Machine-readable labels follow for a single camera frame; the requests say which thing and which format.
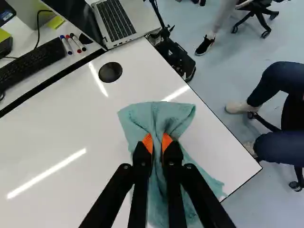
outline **jeans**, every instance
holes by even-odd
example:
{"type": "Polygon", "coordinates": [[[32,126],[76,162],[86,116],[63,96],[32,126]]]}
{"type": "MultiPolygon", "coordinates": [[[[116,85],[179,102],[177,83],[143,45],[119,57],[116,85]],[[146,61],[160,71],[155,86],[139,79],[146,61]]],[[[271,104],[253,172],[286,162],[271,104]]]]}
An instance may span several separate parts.
{"type": "MultiPolygon", "coordinates": [[[[264,71],[261,81],[247,99],[247,103],[258,107],[279,91],[303,98],[304,64],[272,64],[264,71]]],[[[257,138],[254,151],[261,160],[267,162],[304,167],[304,129],[263,134],[257,138]]]]}
{"type": "Polygon", "coordinates": [[[247,104],[259,107],[279,91],[303,97],[304,64],[293,62],[276,62],[268,67],[262,78],[247,99],[247,104]]]}

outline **black office chair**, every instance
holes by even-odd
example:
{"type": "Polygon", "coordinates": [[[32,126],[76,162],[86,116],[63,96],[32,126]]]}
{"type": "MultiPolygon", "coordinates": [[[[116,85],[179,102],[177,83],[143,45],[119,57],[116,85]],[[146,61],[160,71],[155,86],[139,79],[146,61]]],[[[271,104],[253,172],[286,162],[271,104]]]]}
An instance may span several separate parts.
{"type": "MultiPolygon", "coordinates": [[[[240,0],[237,3],[237,5],[240,5],[241,3],[246,2],[246,1],[247,0],[240,0]]],[[[240,20],[238,23],[236,23],[233,26],[231,33],[237,33],[239,25],[243,24],[248,18],[256,15],[260,24],[266,29],[266,31],[262,33],[261,38],[265,39],[266,37],[268,37],[271,32],[271,28],[267,25],[263,14],[270,15],[270,20],[275,19],[277,17],[277,15],[279,15],[278,11],[271,11],[271,10],[267,9],[267,7],[271,6],[272,1],[273,0],[254,0],[251,3],[249,3],[248,5],[239,8],[238,10],[249,11],[249,13],[242,20],[240,20]]]]}
{"type": "MultiPolygon", "coordinates": [[[[304,101],[289,95],[284,103],[282,117],[281,117],[281,130],[264,120],[258,113],[248,112],[249,119],[256,119],[262,125],[273,132],[277,131],[304,131],[304,101]]],[[[293,181],[289,186],[296,192],[304,188],[303,167],[294,167],[295,174],[298,182],[293,181]]]]}

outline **floor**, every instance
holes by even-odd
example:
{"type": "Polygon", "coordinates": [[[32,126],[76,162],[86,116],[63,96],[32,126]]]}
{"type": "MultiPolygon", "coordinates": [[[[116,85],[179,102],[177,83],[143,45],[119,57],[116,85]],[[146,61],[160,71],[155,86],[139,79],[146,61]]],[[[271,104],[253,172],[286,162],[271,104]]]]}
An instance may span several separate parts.
{"type": "MultiPolygon", "coordinates": [[[[231,34],[232,26],[244,12],[235,11],[216,37],[211,51],[194,56],[210,27],[219,0],[207,0],[205,7],[190,0],[158,0],[165,24],[176,25],[171,38],[177,41],[196,61],[197,72],[190,86],[241,141],[252,141],[264,127],[241,115],[225,113],[228,101],[244,101],[260,80],[262,72],[276,61],[303,62],[301,0],[273,3],[272,10],[280,15],[269,22],[273,29],[267,39],[256,18],[251,18],[231,34]]],[[[280,93],[267,102],[260,114],[271,123],[280,123],[286,94],[280,93]]],[[[223,203],[238,228],[285,228],[304,221],[304,192],[295,193],[288,187],[295,180],[293,167],[262,162],[264,169],[223,203]]]]}

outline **black keyboard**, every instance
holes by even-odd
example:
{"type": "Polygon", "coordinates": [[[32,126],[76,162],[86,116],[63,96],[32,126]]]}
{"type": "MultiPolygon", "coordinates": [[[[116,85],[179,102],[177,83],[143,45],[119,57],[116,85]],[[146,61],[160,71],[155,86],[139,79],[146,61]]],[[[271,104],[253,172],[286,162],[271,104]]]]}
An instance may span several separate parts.
{"type": "Polygon", "coordinates": [[[119,0],[103,1],[97,8],[112,42],[136,33],[119,0]]]}
{"type": "Polygon", "coordinates": [[[0,93],[65,56],[66,50],[60,38],[26,53],[0,68],[0,93]]]}

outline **white sneaker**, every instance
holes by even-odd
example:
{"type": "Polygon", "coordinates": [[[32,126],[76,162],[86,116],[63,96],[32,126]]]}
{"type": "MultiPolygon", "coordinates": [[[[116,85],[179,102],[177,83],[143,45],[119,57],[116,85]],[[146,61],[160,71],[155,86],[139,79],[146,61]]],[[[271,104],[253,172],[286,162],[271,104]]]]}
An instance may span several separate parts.
{"type": "Polygon", "coordinates": [[[252,155],[253,158],[257,158],[257,154],[253,150],[253,145],[255,144],[255,141],[253,142],[246,142],[243,144],[243,146],[248,150],[248,152],[252,155]]]}
{"type": "Polygon", "coordinates": [[[226,112],[230,114],[241,114],[246,112],[257,112],[260,109],[259,107],[252,107],[248,105],[246,102],[238,103],[238,102],[230,102],[226,104],[226,112]]]}

